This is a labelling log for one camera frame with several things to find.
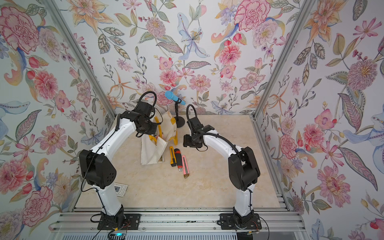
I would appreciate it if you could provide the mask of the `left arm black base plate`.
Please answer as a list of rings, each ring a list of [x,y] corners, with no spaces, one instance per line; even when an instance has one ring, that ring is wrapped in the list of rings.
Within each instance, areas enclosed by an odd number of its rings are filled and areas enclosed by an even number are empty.
[[[122,214],[117,217],[112,217],[102,213],[97,230],[138,230],[140,221],[140,214]]]

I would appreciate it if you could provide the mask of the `pink utility knife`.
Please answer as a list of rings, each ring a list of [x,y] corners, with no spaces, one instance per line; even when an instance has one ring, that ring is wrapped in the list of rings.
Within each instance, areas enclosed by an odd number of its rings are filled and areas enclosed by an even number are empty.
[[[183,165],[183,175],[184,178],[188,178],[190,176],[190,170],[188,166],[188,161],[185,155],[182,155],[182,165]]]

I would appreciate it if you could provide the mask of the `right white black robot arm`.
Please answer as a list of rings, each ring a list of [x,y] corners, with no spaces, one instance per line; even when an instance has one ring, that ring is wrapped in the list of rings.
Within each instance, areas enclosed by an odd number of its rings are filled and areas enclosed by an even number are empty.
[[[214,127],[204,126],[198,117],[187,118],[190,134],[184,136],[183,146],[200,149],[203,146],[214,149],[228,160],[229,178],[237,189],[233,213],[228,222],[221,220],[222,228],[257,228],[259,218],[253,207],[255,185],[261,175],[260,168],[250,147],[241,148],[220,135]]]

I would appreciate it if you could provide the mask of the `white canvas pouch yellow handles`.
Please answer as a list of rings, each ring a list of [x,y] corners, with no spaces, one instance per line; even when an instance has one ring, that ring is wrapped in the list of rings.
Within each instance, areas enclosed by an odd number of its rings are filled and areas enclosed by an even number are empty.
[[[155,135],[144,135],[142,137],[142,150],[141,150],[141,165],[153,165],[164,162],[164,153],[167,145],[171,141],[176,140],[177,124],[175,118],[170,111],[160,115],[156,113],[152,121],[155,123],[162,123],[157,125]]]

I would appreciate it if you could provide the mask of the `red black utility knife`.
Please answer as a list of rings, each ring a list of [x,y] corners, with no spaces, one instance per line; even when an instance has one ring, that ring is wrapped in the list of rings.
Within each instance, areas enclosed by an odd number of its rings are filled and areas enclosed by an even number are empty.
[[[180,172],[182,172],[183,171],[183,159],[182,159],[181,151],[179,149],[175,149],[174,150],[174,154],[175,154],[175,157],[176,157],[176,162],[177,162],[178,170]]]

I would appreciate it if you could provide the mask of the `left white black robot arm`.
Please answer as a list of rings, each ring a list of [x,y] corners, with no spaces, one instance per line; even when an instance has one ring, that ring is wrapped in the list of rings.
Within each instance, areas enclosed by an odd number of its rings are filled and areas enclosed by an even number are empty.
[[[125,222],[124,207],[118,200],[114,187],[117,170],[112,159],[117,150],[132,134],[136,137],[155,135],[158,123],[152,122],[156,113],[154,104],[138,102],[133,110],[116,117],[116,125],[91,150],[82,150],[79,155],[84,180],[94,190],[102,204],[102,220],[118,227]]]

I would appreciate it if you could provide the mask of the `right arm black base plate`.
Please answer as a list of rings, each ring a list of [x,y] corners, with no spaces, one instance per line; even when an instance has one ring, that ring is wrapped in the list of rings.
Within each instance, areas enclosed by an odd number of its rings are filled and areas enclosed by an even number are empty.
[[[258,214],[249,213],[242,217],[236,213],[233,214],[220,214],[217,225],[222,230],[249,230],[259,231],[262,229],[262,224]]]

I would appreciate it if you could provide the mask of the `yellow black utility knife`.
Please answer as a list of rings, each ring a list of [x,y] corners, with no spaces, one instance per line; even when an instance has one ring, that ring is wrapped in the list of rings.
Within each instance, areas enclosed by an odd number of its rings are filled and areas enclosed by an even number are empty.
[[[170,146],[169,149],[170,149],[170,155],[171,155],[170,164],[171,164],[172,167],[176,167],[177,166],[177,160],[176,160],[176,157],[175,157],[174,147]]]

